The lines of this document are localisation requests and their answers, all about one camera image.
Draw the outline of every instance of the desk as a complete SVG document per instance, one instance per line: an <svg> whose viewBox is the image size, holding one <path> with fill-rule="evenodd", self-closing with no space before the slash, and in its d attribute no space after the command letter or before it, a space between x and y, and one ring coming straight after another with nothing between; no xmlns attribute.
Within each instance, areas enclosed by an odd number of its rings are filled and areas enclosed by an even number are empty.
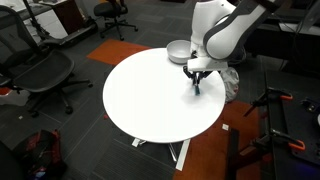
<svg viewBox="0 0 320 180"><path fill-rule="evenodd" d="M75 0L60 0L57 3L41 3L52 7L68 34L71 34L83 27L84 20Z"/></svg>
<svg viewBox="0 0 320 180"><path fill-rule="evenodd" d="M154 143L190 139L208 129L225 103L224 83L213 72L195 96L192 80L165 48L136 53L118 64L103 89L110 119L125 133Z"/></svg>
<svg viewBox="0 0 320 180"><path fill-rule="evenodd" d="M295 139L301 139L306 145L306 150L302 153L308 152L308 155L311 154L311 157L314 157L312 160L318 160L318 162L320 159L316 157L317 148L314 148L314 144L317 143L317 138L320 138L320 127L319 125L315 126L316 123L313 122L315 119L301 118L312 117L311 113L304 110L301 101L306 97L319 98L319 85L320 81L316 79L283 72L266 72L266 87L285 90L293 95L293 100L291 101L281 101L279 98L275 100L274 95L267 96L268 129L272 128L289 134ZM268 137L263 136L253 140L250 145L238 151L235 155L229 149L231 153L229 154L228 168L232 173L229 179L235 178L234 170L236 171L261 159L268 152L272 152L273 155L272 173L275 179L319 179L320 165L295 157L297 155L294 156L292 154L286 141L280 138L270 139Z"/></svg>
<svg viewBox="0 0 320 180"><path fill-rule="evenodd" d="M281 72L269 71L266 73L266 86L286 89L287 91L292 92L293 95L298 93L305 97L319 98L319 85L320 81L316 79ZM281 103L269 102L268 110L270 127L287 133L287 124L283 119L285 114L283 113ZM276 179L318 180L320 178L320 166L294 157L288 149L283 147L283 144L279 144L276 141L271 141L271 143Z"/></svg>

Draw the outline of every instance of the floor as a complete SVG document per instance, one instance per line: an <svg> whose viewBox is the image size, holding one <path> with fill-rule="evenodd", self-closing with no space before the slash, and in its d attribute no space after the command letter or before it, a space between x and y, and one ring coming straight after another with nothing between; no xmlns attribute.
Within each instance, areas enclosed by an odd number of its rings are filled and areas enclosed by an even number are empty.
<svg viewBox="0 0 320 180"><path fill-rule="evenodd" d="M122 28L125 41L158 48L166 47L173 40L189 40L195 2L196 0L187 0L185 3L127 1L129 14L125 18L130 24L137 25L139 31ZM97 22L103 27L102 19ZM61 153L69 166L64 179L170 179L174 172L174 163L166 146L146 144L138 149L130 147L133 138L121 132L108 118L104 118L102 89L112 66L90 60L86 55L108 38L119 38L115 29L106 33L104 39L96 33L73 47L61 50L76 63L74 78L88 78L94 84L93 88L77 85L66 89L74 108L73 114L64 113L63 104L55 95L44 102L37 118L30 117L26 107L2 105L0 140L13 148L40 129L58 129L62 137ZM246 60L235 67L240 77L236 99L242 102L254 100L263 91L264 71L279 70L281 63L282 60L279 59L264 56L254 58L248 54ZM128 157L143 159L143 171L128 170L135 165L134 162L129 162ZM123 172L117 172L119 168L115 168L116 165L121 165ZM146 169L152 168L153 171L146 174Z"/></svg>

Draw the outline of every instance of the table base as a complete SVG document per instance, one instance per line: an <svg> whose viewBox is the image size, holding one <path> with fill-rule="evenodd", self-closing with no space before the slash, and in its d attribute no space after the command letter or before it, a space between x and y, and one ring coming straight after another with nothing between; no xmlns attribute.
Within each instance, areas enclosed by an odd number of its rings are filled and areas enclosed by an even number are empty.
<svg viewBox="0 0 320 180"><path fill-rule="evenodd" d="M145 140L139 140L137 145L138 146L142 146L144 143L146 143L147 141ZM168 147L169 147L169 150L170 150L170 153L171 153L171 156L172 156L172 159L173 161L176 163L177 162L177 154L176 154L176 151L174 150L173 146L171 143L168 144Z"/></svg>

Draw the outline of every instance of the black object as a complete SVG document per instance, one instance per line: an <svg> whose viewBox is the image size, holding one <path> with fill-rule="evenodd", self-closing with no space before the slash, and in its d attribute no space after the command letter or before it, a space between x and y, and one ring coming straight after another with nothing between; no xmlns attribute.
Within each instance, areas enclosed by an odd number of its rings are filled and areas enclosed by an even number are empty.
<svg viewBox="0 0 320 180"><path fill-rule="evenodd" d="M54 10L68 34L72 34L83 28L83 18L75 0L68 0L49 6Z"/></svg>
<svg viewBox="0 0 320 180"><path fill-rule="evenodd" d="M306 9L310 3L316 2L315 0L292 0L291 7L296 9Z"/></svg>
<svg viewBox="0 0 320 180"><path fill-rule="evenodd" d="M13 152L0 141L1 179L25 180L25 173Z"/></svg>
<svg viewBox="0 0 320 180"><path fill-rule="evenodd" d="M278 101L268 101L268 124L271 128L288 133L294 137L299 137L299 139L305 143L305 152L310 149L309 143L317 145L318 141L312 142L309 141L309 138L316 137L314 133L320 133L320 130L317 129L318 126L315 126L312 119L301 117L301 115L314 115L304 109L301 105L301 100L305 97L320 97L319 89L315 88L317 84L320 84L320 81L313 78L274 71L268 71L266 73L266 86L286 89L292 92L294 96L292 101L282 101L282 103L280 99ZM294 106L299 108L301 113L306 114L300 114L300 112L296 112L295 110L284 110L284 108L290 104L295 104ZM303 134L291 131L291 128L301 129L300 132L303 132ZM277 140L271 141L271 147L273 154L272 173L274 173L276 179L319 179L320 168L318 165L295 157L291 149L284 149L283 144Z"/></svg>
<svg viewBox="0 0 320 180"><path fill-rule="evenodd" d="M88 79L68 81L74 62L59 51L50 54L42 51L19 14L6 6L0 6L0 32L0 76L5 80L1 87L29 91L30 100L35 99L29 109L33 117L38 115L39 103L53 92L62 98L66 113L71 113L72 107L62 88L79 83L91 86Z"/></svg>
<svg viewBox="0 0 320 180"><path fill-rule="evenodd" d="M270 1L264 1L264 0L254 0L264 8L266 8L269 12L275 12L280 6L277 4L274 4Z"/></svg>
<svg viewBox="0 0 320 180"><path fill-rule="evenodd" d="M27 179L61 179L67 169L60 153L60 135L57 130L41 130L24 139L13 153Z"/></svg>
<svg viewBox="0 0 320 180"><path fill-rule="evenodd" d="M280 89L275 89L272 87L267 87L265 92L263 92L257 100L254 100L251 102L251 107L250 109L243 115L244 117L247 117L256 107L264 106L267 104L268 101L268 96L273 96L274 99L283 99L283 100L292 100L293 97L290 93L280 90Z"/></svg>
<svg viewBox="0 0 320 180"><path fill-rule="evenodd" d="M310 1L299 0L304 5ZM288 60L282 71L300 74L309 77L318 77L315 73L320 68L320 36L308 35L292 29L292 32L282 31L279 23L303 24L306 26L314 22L314 26L320 25L320 19L313 15L314 11L308 9L281 8L261 24L247 39L245 49L254 55L264 55Z"/></svg>
<svg viewBox="0 0 320 180"><path fill-rule="evenodd" d="M238 144L236 141L237 139L235 139L237 136L239 136L239 132L235 129L232 129L230 135L231 139L229 141ZM303 141L294 139L290 135L273 128L269 129L262 136L251 140L247 146L243 147L239 151L237 150L238 147L232 147L232 145L229 143L231 147L228 148L227 179L236 179L235 174L238 169L261 160L264 155L270 153L272 139L285 142L291 149L295 151L305 150L305 144Z"/></svg>
<svg viewBox="0 0 320 180"><path fill-rule="evenodd" d="M307 97L302 100L301 103L307 109L307 111L320 113L320 100L314 100Z"/></svg>
<svg viewBox="0 0 320 180"><path fill-rule="evenodd" d="M133 27L134 31L138 31L137 26L128 24L125 19L121 21L117 20L117 17L127 13L128 7L124 3L124 0L120 0L120 3L116 0L108 0L107 2L96 5L94 7L94 14L96 16L102 16L105 20L111 18L114 21L105 23L105 29L100 32L101 38L104 38L104 33L113 27L117 28L121 41L123 41L124 38L122 37L119 26Z"/></svg>
<svg viewBox="0 0 320 180"><path fill-rule="evenodd" d="M292 150L292 154L297 158L320 165L320 129L315 120L318 115L316 104L312 105L313 102L311 102L312 104L306 108L307 101L304 95L297 93L295 96L297 97L295 101L283 103L284 119L288 133L299 135L306 144L306 150Z"/></svg>

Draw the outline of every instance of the office chair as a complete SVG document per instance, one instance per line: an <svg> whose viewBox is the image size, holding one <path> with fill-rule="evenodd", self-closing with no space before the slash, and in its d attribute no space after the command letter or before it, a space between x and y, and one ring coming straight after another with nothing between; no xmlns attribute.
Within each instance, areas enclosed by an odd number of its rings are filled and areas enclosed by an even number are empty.
<svg viewBox="0 0 320 180"><path fill-rule="evenodd" d="M0 87L29 91L27 103L34 102L28 110L32 117L38 116L40 103L54 92L62 98L65 112L71 114L73 109L62 88L79 83L93 86L88 79L68 81L74 62L56 50L45 53L19 14L6 6L0 6L0 54Z"/></svg>
<svg viewBox="0 0 320 180"><path fill-rule="evenodd" d="M100 37L104 38L104 33L109 29L116 27L120 36L120 40L123 41L124 38L120 32L119 26L133 27L134 31L138 31L137 26L130 25L126 20L118 21L117 17L122 14L128 13L128 7L124 3L124 0L107 0L107 2L100 3L94 7L94 14L96 16L102 16L106 20L107 18L112 18L114 22L106 22L105 29L100 32Z"/></svg>

